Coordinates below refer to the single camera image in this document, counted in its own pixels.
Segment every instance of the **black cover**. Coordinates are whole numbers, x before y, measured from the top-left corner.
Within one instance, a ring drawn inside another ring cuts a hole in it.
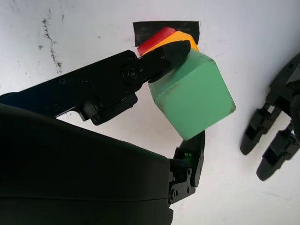
[[[0,104],[1,225],[169,225],[167,158]]]

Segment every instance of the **black plastic part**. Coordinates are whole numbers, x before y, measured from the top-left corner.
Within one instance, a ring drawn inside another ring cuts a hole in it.
[[[0,104],[0,223],[169,225],[169,160]]]
[[[291,159],[300,148],[300,145],[295,139],[295,135],[291,133],[292,129],[293,126],[290,124],[286,130],[279,131],[265,151],[256,171],[260,180],[268,179],[281,167],[285,160]]]
[[[240,150],[244,155],[247,155],[256,146],[262,135],[270,130],[281,113],[281,110],[277,107],[274,108],[272,113],[268,112],[269,106],[269,104],[265,104],[262,109],[257,109],[251,118],[240,146]]]
[[[183,141],[176,149],[174,159],[170,159],[169,203],[173,204],[195,193],[199,185],[204,161],[205,132],[188,141]]]
[[[274,124],[280,112],[291,117],[292,122],[284,131],[279,131],[262,157],[257,169],[261,180],[269,178],[283,162],[290,159],[299,149],[300,140],[300,53],[296,55],[276,76],[270,85],[270,92],[262,109],[256,110],[247,127],[240,150],[246,155]]]
[[[83,121],[104,123],[137,102],[135,92],[147,81],[160,79],[183,63],[189,41],[163,45],[137,59],[125,51],[59,76],[32,88],[0,98],[0,103],[58,117],[70,110]]]
[[[262,109],[256,110],[244,133],[240,147],[244,155],[256,146],[262,135],[267,134],[281,111],[289,116],[291,115],[290,104],[293,100],[293,92],[290,88],[287,88],[286,83],[298,69],[299,63],[300,53],[284,66],[271,83],[265,105]],[[270,106],[275,107],[272,113],[268,112]]]
[[[122,70],[124,79],[131,85],[147,81],[155,82],[180,66],[186,60],[190,50],[191,44],[187,40],[163,45],[124,67]]]

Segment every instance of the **screw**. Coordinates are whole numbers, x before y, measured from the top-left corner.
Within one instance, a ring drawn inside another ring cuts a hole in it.
[[[136,73],[136,71],[135,71],[134,69],[129,70],[127,74],[128,74],[128,76],[129,76],[132,80],[134,80],[135,78],[137,78],[137,73]]]
[[[175,190],[174,190],[174,189],[172,189],[172,190],[171,190],[171,194],[170,194],[170,198],[171,198],[171,200],[173,200],[173,199],[174,199],[174,197],[175,197]]]
[[[64,78],[61,78],[61,79],[58,80],[58,83],[59,83],[60,85],[65,85],[65,84],[67,83],[67,81],[66,81],[66,79],[64,79]]]
[[[62,106],[61,106],[61,104],[59,104],[59,103],[53,103],[53,104],[50,106],[50,108],[51,108],[51,111],[52,111],[53,113],[57,113],[57,112],[62,108]]]

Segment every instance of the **orange block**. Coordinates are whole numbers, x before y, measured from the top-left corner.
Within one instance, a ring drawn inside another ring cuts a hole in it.
[[[153,46],[152,48],[148,49],[146,52],[144,52],[142,55],[151,52],[152,50],[162,46],[162,45],[166,45],[170,42],[174,42],[174,41],[185,41],[188,40],[191,43],[191,48],[199,51],[193,37],[189,34],[183,33],[181,31],[176,31],[175,33],[167,36],[164,40],[160,41],[158,44],[156,44],[155,46]]]

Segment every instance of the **dark stain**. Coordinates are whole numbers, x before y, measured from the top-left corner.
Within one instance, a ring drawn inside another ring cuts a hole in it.
[[[235,106],[235,103],[233,102],[232,106],[231,106],[231,109],[229,111],[229,114],[233,113],[235,110],[236,110],[236,106]]]
[[[160,111],[165,114],[165,105],[164,105],[164,102],[165,102],[165,99],[168,97],[168,95],[175,89],[177,89],[179,87],[179,82],[174,84],[169,90],[167,90],[163,96],[162,96],[162,99],[159,100],[159,102],[157,102],[157,107],[160,109]]]
[[[274,194],[274,193],[271,193],[271,192],[262,192],[262,193],[264,193],[266,195],[271,195],[271,196],[274,196],[274,197],[282,198],[282,199],[285,199],[286,201],[291,200],[290,198],[286,198],[286,197],[283,197],[281,195],[277,195],[277,194]]]
[[[57,62],[56,65],[61,68],[62,63],[61,62]]]
[[[48,21],[47,21],[47,19],[44,18],[43,24],[44,24],[44,31],[45,31],[44,37],[48,38],[53,43],[52,38],[49,36]]]
[[[13,10],[15,12],[15,7],[13,6],[10,6],[11,10]]]
[[[58,71],[57,71],[57,73],[61,73],[61,62],[58,62],[57,60],[56,60],[56,55],[55,55],[55,50],[54,50],[54,45],[57,43],[56,41],[53,41],[53,39],[50,37],[50,35],[49,35],[49,30],[48,30],[48,20],[50,20],[51,19],[51,16],[52,16],[52,14],[51,14],[51,10],[49,9],[49,11],[48,11],[48,19],[43,19],[43,24],[44,24],[44,31],[45,31],[45,34],[44,34],[44,37],[45,38],[47,38],[47,39],[49,39],[49,41],[50,41],[50,56],[51,56],[51,58],[53,59],[53,62],[54,62],[54,64],[55,64],[55,66],[57,66],[58,67]]]

